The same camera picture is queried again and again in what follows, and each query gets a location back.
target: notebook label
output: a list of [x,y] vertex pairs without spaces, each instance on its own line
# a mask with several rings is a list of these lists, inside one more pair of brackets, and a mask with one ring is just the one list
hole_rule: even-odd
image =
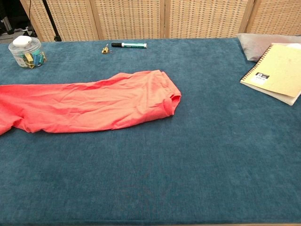
[[264,84],[269,78],[269,75],[263,74],[263,73],[256,73],[254,77],[251,79],[252,82],[257,83],[257,84]]

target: plastic jar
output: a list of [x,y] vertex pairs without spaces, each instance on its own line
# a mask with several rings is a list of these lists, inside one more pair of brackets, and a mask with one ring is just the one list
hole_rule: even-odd
[[39,39],[34,37],[26,37],[26,43],[25,44],[19,44],[16,43],[15,40],[10,43],[8,46],[9,51],[14,56],[16,62],[21,67],[28,67],[28,68],[34,68],[41,66],[47,61],[45,52],[42,49],[41,42]]

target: jar lid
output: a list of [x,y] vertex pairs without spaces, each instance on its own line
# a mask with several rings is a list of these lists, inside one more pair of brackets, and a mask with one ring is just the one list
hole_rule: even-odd
[[31,37],[31,42],[28,43],[25,47],[15,46],[13,42],[11,42],[8,46],[8,49],[11,53],[15,54],[24,54],[24,53],[32,53],[41,47],[41,43],[39,39]]

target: marker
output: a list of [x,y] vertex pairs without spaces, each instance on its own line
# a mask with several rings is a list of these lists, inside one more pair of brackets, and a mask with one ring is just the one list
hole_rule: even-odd
[[112,47],[122,48],[147,48],[146,43],[112,43]]

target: white lid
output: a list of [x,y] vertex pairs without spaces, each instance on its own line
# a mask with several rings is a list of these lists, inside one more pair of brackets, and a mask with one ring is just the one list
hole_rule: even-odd
[[10,43],[8,49],[14,54],[32,53],[41,47],[39,39],[29,36],[19,36]]

